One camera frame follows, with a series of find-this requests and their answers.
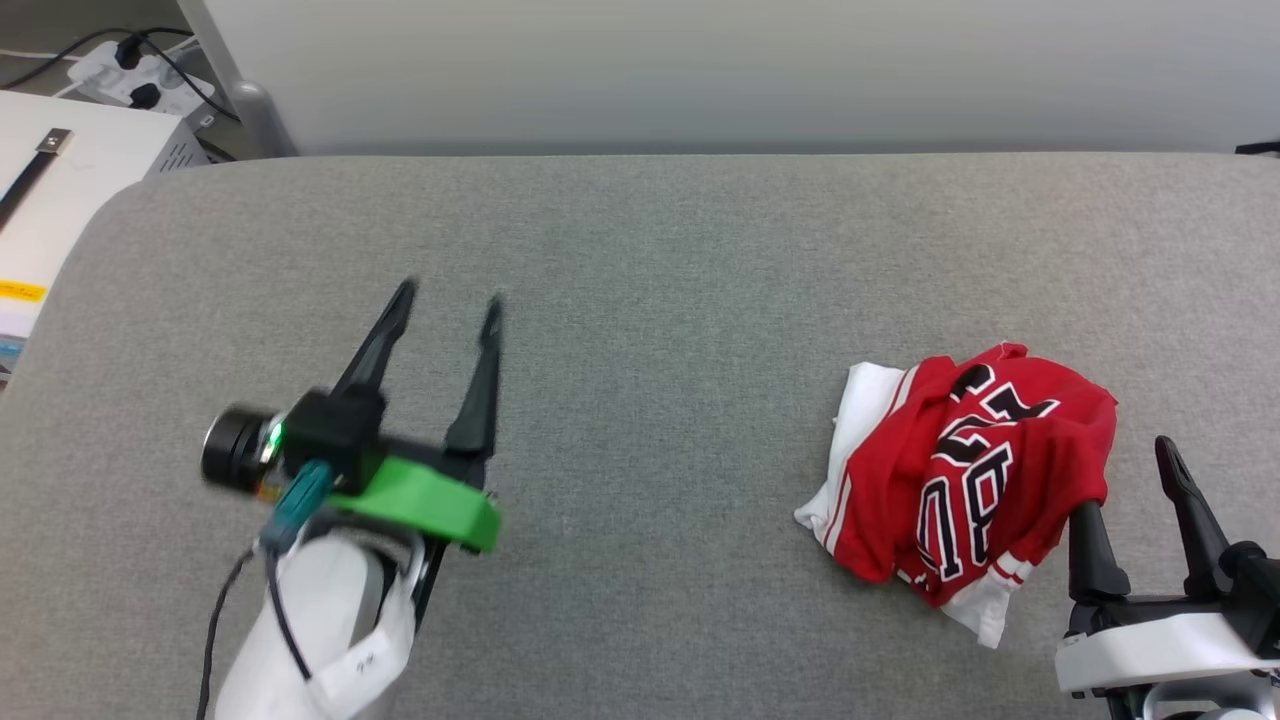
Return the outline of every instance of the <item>gray fabric surface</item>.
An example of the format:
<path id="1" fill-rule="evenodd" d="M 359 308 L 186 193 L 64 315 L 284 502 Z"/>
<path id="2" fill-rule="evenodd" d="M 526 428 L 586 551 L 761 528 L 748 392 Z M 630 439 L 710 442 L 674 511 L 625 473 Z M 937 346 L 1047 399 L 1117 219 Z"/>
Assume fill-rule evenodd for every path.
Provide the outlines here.
<path id="1" fill-rule="evenodd" d="M 1183 575 L 1151 443 L 1280 551 L 1280 163 L 1192 155 L 303 159 L 113 200 L 0 395 L 0 716 L 182 717 L 266 509 L 201 486 L 233 400 L 337 379 L 422 279 L 388 430 L 440 437 L 508 300 L 492 556 L 451 553 L 399 717 L 1098 717 L 1065 548 L 998 651 L 791 519 L 850 364 L 1030 346 L 1106 386 L 1138 591 Z M 261 602 L 233 593 L 219 673 Z"/>

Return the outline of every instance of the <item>black cable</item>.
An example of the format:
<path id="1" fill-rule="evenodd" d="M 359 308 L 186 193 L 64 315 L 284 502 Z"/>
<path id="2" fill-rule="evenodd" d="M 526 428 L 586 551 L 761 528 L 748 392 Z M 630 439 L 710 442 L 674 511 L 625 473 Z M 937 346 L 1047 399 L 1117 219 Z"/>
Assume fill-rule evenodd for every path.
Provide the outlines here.
<path id="1" fill-rule="evenodd" d="M 241 570 L 244 569 L 244 564 L 252 557 L 253 548 L 248 548 L 244 551 L 244 555 L 241 555 L 236 560 L 232 573 L 227 575 L 227 582 L 223 583 L 221 592 L 218 593 L 218 602 L 214 603 L 214 614 L 209 618 L 209 635 L 205 639 L 205 670 L 200 675 L 200 705 L 196 706 L 196 720 L 205 720 L 205 714 L 209 711 L 209 683 L 214 675 L 214 637 L 218 635 L 218 616 L 223 614 L 223 605 L 227 603 L 227 593 L 230 592 L 232 584 L 239 577 Z"/>
<path id="2" fill-rule="evenodd" d="M 91 33 L 86 35 L 84 37 L 77 40 L 76 42 L 72 42 L 65 50 L 58 53 L 58 55 L 55 55 L 54 58 L 50 58 L 49 60 L 45 60 L 38 67 L 36 67 L 36 69 L 33 69 L 29 73 L 19 77 L 18 79 L 9 81 L 9 82 L 6 82 L 4 85 L 0 85 L 0 90 L 13 90 L 13 88 L 18 87 L 19 85 L 29 81 L 31 78 L 33 78 L 33 77 L 44 73 L 47 69 L 52 68 L 59 61 L 61 61 L 63 58 L 70 55 L 72 53 L 74 53 L 76 50 L 78 50 L 82 45 L 84 45 L 86 42 L 88 42 L 90 40 L 93 40 L 95 37 L 101 37 L 104 35 L 110 35 L 113 32 L 123 32 L 124 35 L 138 35 L 138 36 L 142 36 L 142 37 L 146 37 L 147 35 L 150 35 L 152 32 L 155 32 L 155 33 L 161 33 L 163 32 L 163 33 L 169 33 L 169 35 L 182 35 L 182 36 L 186 36 L 186 37 L 191 37 L 191 36 L 195 35 L 193 32 L 191 32 L 188 29 L 178 29 L 178 28 L 172 28 L 172 27 L 151 27 L 151 28 L 147 28 L 147 29 L 137 29 L 137 31 L 136 29 L 125 29 L 123 27 L 108 27 L 108 28 L 102 28 L 100 31 L 95 31 L 95 32 L 91 32 Z"/>
<path id="3" fill-rule="evenodd" d="M 216 156 L 221 158 L 221 160 L 220 160 L 221 163 L 234 163 L 236 161 L 236 158 L 233 158 L 230 152 L 223 150 L 221 147 L 214 145 L 212 142 L 209 142 L 207 140 L 205 140 L 202 137 L 197 137 L 196 140 L 200 142 L 200 146 L 205 149 L 206 154 L 209 154 L 209 155 L 216 155 Z"/>
<path id="4" fill-rule="evenodd" d="M 200 99 L 204 100 L 210 108 L 212 108 L 214 110 L 216 110 L 218 113 L 220 113 L 223 115 L 227 115 L 228 118 L 236 120 L 237 123 L 239 122 L 239 115 L 237 115 L 236 113 L 232 113 L 227 108 L 223 108 L 218 102 L 214 102 L 207 95 L 205 95 L 205 91 L 200 90 L 200 87 L 195 82 L 192 82 L 191 76 L 188 76 L 187 73 L 182 72 L 182 68 L 178 67 L 178 63 L 174 63 L 173 59 L 169 58 L 169 55 L 165 55 L 165 51 L 161 50 L 155 42 L 151 42 L 150 37 L 147 37 L 146 35 L 138 33 L 138 38 L 142 40 L 143 45 L 146 45 L 147 47 L 150 47 L 151 50 L 154 50 L 156 55 L 160 55 L 161 60 L 164 60 L 165 63 L 169 63 L 169 67 L 173 68 L 173 72 L 178 73 L 178 77 L 180 77 L 188 86 L 191 86 L 191 90 L 193 90 L 196 92 L 196 95 L 198 95 Z"/>
<path id="5" fill-rule="evenodd" d="M 280 582 L 275 577 L 279 560 L 279 556 L 274 552 L 266 553 L 266 593 L 271 596 L 271 610 L 275 611 L 275 621 L 280 625 L 284 644 L 289 647 L 289 655 L 293 656 L 293 662 L 298 665 L 298 673 L 302 673 L 302 679 L 306 682 L 311 680 L 311 670 L 307 667 L 306 661 L 302 660 L 298 643 L 293 641 L 293 630 L 289 629 L 289 621 L 284 618 L 284 603 L 280 602 Z"/>

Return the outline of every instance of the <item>yellow label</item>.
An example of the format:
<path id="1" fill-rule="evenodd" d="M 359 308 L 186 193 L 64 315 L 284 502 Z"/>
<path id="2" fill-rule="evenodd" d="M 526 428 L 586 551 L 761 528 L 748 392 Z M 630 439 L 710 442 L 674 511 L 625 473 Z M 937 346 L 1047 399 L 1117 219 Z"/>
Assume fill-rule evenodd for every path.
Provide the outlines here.
<path id="1" fill-rule="evenodd" d="M 49 288 L 40 287 L 38 284 L 0 281 L 0 297 L 26 300 L 27 302 L 40 302 L 45 299 L 46 292 L 49 292 Z"/>

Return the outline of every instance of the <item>power cord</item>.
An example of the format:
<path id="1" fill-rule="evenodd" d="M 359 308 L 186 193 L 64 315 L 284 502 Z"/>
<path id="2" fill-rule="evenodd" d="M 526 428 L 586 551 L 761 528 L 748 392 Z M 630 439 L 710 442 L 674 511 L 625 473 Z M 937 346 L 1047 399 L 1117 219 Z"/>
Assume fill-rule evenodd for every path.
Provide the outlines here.
<path id="1" fill-rule="evenodd" d="M 24 82 L 27 82 L 27 81 L 29 81 L 29 79 L 32 79 L 32 78 L 35 78 L 37 76 L 40 76 L 41 73 L 49 70 L 50 68 L 52 68 L 54 65 L 56 65 L 60 60 L 67 59 L 67 56 L 69 56 L 72 53 L 74 53 L 77 49 L 79 49 L 82 45 L 84 45 L 90 40 L 93 40 L 96 37 L 101 37 L 104 35 L 115 33 L 115 32 L 123 32 L 123 33 L 125 33 L 128 36 L 125 40 L 123 40 L 120 42 L 120 47 L 116 51 L 116 59 L 118 60 L 120 60 L 122 63 L 125 63 L 125 64 L 137 65 L 137 60 L 132 55 L 137 51 L 137 46 L 138 45 L 146 45 L 147 47 L 151 49 L 152 53 L 155 53 L 156 55 L 159 55 L 161 60 L 164 60 L 170 68 L 173 68 L 173 72 L 178 73 L 178 77 L 180 77 L 182 81 L 186 82 L 191 87 L 191 90 L 195 91 L 195 94 L 201 100 L 204 100 L 210 108 L 212 108 L 216 113 L 219 113 L 221 115 L 225 115 L 227 118 L 230 118 L 230 119 L 236 120 L 237 123 L 241 122 L 239 115 L 237 115 L 236 113 L 232 113 L 230 110 L 228 110 L 227 108 L 219 105 L 218 102 L 214 102 L 214 100 L 211 97 L 209 97 L 209 95 L 206 95 L 204 90 L 200 90 L 200 86 L 197 86 L 195 82 L 192 82 L 191 76 L 188 76 L 187 73 L 182 72 L 182 68 L 178 67 L 178 63 L 175 63 L 173 60 L 173 58 L 169 56 L 168 53 L 165 53 L 164 50 L 161 50 L 159 45 L 156 45 L 155 42 L 151 41 L 150 36 L 154 35 L 154 33 L 180 35 L 183 37 L 192 37 L 195 35 L 189 29 L 178 29 L 178 28 L 172 28 L 172 27 L 152 27 L 152 28 L 140 29 L 140 31 L 132 31 L 132 29 L 125 29 L 125 28 L 119 28 L 119 27 L 109 27 L 109 28 L 102 28 L 102 29 L 96 31 L 96 32 L 91 32 L 90 35 L 86 35 L 84 37 L 82 37 L 82 38 L 77 40 L 76 42 L 73 42 L 72 45 L 69 45 L 61 53 L 55 54 L 49 60 L 45 60 L 44 63 L 40 64 L 40 67 L 35 68 L 29 73 L 19 77 L 19 78 L 17 78 L 14 81 L 10 81 L 10 82 L 6 82 L 4 85 L 0 85 L 0 90 L 13 90 L 13 88 L 18 87 L 19 85 L 22 85 L 22 83 L 24 83 Z"/>
<path id="2" fill-rule="evenodd" d="M 275 614 L 275 619 L 280 626 L 280 634 L 284 635 L 284 644 L 289 648 L 289 655 L 293 656 L 293 661 L 298 665 L 298 671 L 302 673 L 303 680 L 311 680 L 311 670 L 307 667 L 306 661 L 302 660 L 302 653 L 298 651 L 298 643 L 293 639 L 293 630 L 289 629 L 289 621 L 284 616 L 284 603 L 280 601 L 280 583 L 276 577 L 279 571 L 280 557 L 275 552 L 261 548 L 259 543 L 253 543 L 253 547 L 246 550 L 239 557 L 236 559 L 236 565 L 232 566 L 230 574 L 227 575 L 227 580 L 223 583 L 223 589 L 218 592 L 218 601 L 214 602 L 214 614 L 209 618 L 209 634 L 205 637 L 205 666 L 200 674 L 200 702 L 196 705 L 196 720 L 205 720 L 209 714 L 209 700 L 210 700 L 210 685 L 212 684 L 214 675 L 214 641 L 218 637 L 218 619 L 223 614 L 223 607 L 227 605 L 227 593 L 230 592 L 232 585 L 236 579 L 239 578 L 241 570 L 244 565 L 253 559 L 253 555 L 262 551 L 262 557 L 266 561 L 266 592 L 271 597 L 271 611 Z"/>
<path id="3" fill-rule="evenodd" d="M 191 86 L 191 90 L 195 91 L 195 94 L 198 95 L 200 99 L 204 100 L 210 108 L 216 110 L 219 114 L 227 115 L 228 118 L 236 120 L 237 123 L 241 122 L 239 115 L 232 113 L 227 108 L 223 108 L 218 102 L 214 102 L 207 95 L 205 95 L 205 91 L 200 90 L 200 86 L 192 82 L 191 76 L 182 72 L 182 68 L 178 67 L 178 63 L 174 63 L 173 59 L 169 58 L 169 55 L 166 55 L 165 51 L 160 49 L 159 45 L 151 42 L 150 37 L 147 37 L 145 33 L 138 33 L 138 38 L 142 40 L 142 44 L 150 47 L 156 55 L 160 55 L 160 59 L 168 63 L 169 67 L 173 68 L 173 72 L 178 73 L 178 77 L 180 77 L 183 82 Z"/>
<path id="4" fill-rule="evenodd" d="M 152 33 L 180 35 L 183 37 L 191 37 L 191 36 L 195 35 L 189 29 L 178 29 L 178 28 L 173 28 L 173 27 L 151 27 L 151 28 L 147 28 L 147 29 L 127 29 L 127 28 L 123 28 L 123 27 L 108 27 L 108 28 L 102 28 L 100 31 L 95 31 L 95 32 L 91 32 L 91 33 L 86 35 L 84 37 L 77 40 L 76 42 L 72 42 L 69 46 L 67 46 L 67 49 L 61 50 L 60 53 L 55 53 L 50 59 L 47 59 L 44 63 L 41 63 L 38 67 L 36 67 L 35 69 L 32 69 L 29 73 L 19 77 L 17 79 L 9 81 L 9 82 L 6 82 L 4 85 L 0 85 L 0 90 L 13 90 L 13 88 L 18 87 L 19 85 L 22 85 L 22 83 L 24 83 L 24 82 L 27 82 L 27 81 L 29 81 L 29 79 L 32 79 L 32 78 L 35 78 L 35 77 L 45 73 L 45 72 L 47 72 L 50 68 L 54 68 L 55 65 L 58 65 L 59 61 L 68 59 L 68 56 L 72 53 L 74 53 L 76 50 L 78 50 L 82 45 L 84 45 L 90 40 L 93 40 L 93 38 L 97 38 L 97 37 L 102 37 L 104 35 L 111 35 L 111 33 L 124 33 L 124 35 L 131 36 L 131 37 L 136 36 L 136 35 L 146 37 L 146 36 L 152 35 Z"/>
<path id="5" fill-rule="evenodd" d="M 265 555 L 266 593 L 271 596 L 271 610 L 275 611 L 275 621 L 280 625 L 280 634 L 284 635 L 284 644 L 289 647 L 289 655 L 293 656 L 293 662 L 297 664 L 298 673 L 302 673 L 302 679 L 308 682 L 311 680 L 311 669 L 307 667 L 307 662 L 302 660 L 302 652 L 298 651 L 298 643 L 293 639 L 293 630 L 289 629 L 289 620 L 284 616 L 284 603 L 280 602 L 280 580 L 275 577 L 280 557 L 271 551 L 268 551 Z"/>
<path id="6" fill-rule="evenodd" d="M 205 669 L 200 675 L 200 705 L 196 706 L 196 720 L 205 720 L 205 715 L 209 712 L 209 685 L 214 675 L 214 638 L 218 635 L 218 618 L 223 614 L 223 606 L 227 605 L 227 593 L 230 592 L 232 584 L 244 569 L 244 564 L 252 559 L 253 548 L 251 547 L 236 560 L 230 574 L 227 575 L 227 582 L 223 583 L 223 589 L 218 593 L 214 614 L 209 618 L 209 635 L 205 639 Z"/>

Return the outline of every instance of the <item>white device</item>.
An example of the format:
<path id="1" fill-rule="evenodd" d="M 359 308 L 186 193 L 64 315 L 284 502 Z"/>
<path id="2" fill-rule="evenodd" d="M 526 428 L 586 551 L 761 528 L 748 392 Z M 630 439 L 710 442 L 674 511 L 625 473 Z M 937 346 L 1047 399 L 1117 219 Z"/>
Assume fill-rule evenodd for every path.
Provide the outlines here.
<path id="1" fill-rule="evenodd" d="M 358 529 L 397 541 L 403 569 L 380 551 L 332 534 Z M 219 720 L 374 720 L 387 717 L 408 665 L 415 597 L 429 559 L 421 534 L 357 515 L 321 511 L 279 566 L 280 600 L 315 673 L 303 682 L 271 602 L 241 646 L 221 691 Z"/>
<path id="2" fill-rule="evenodd" d="M 1112 720 L 1160 720 L 1162 703 L 1199 702 L 1199 720 L 1276 720 L 1280 568 L 1251 542 L 1228 547 L 1212 510 L 1172 441 L 1156 441 L 1161 486 L 1181 530 L 1184 597 L 1129 597 L 1102 515 L 1071 515 L 1071 598 L 1066 638 L 1053 659 L 1059 689 L 1106 698 Z"/>
<path id="3" fill-rule="evenodd" d="M 209 164 L 177 115 L 0 91 L 0 195 L 51 128 L 72 137 L 0 228 L 3 350 L 31 336 L 63 260 L 104 202 L 143 178 Z"/>
<path id="4" fill-rule="evenodd" d="M 148 54 L 142 55 L 136 68 L 125 69 L 115 61 L 116 47 L 119 44 L 114 40 L 102 42 L 67 70 L 67 77 L 79 83 L 77 91 L 104 105 L 128 108 L 132 102 L 129 94 L 152 83 L 160 91 L 160 101 L 148 110 L 186 118 L 192 131 L 214 123 L 214 110 L 168 63 Z M 187 77 L 201 92 L 214 96 L 212 85 L 189 73 Z"/>

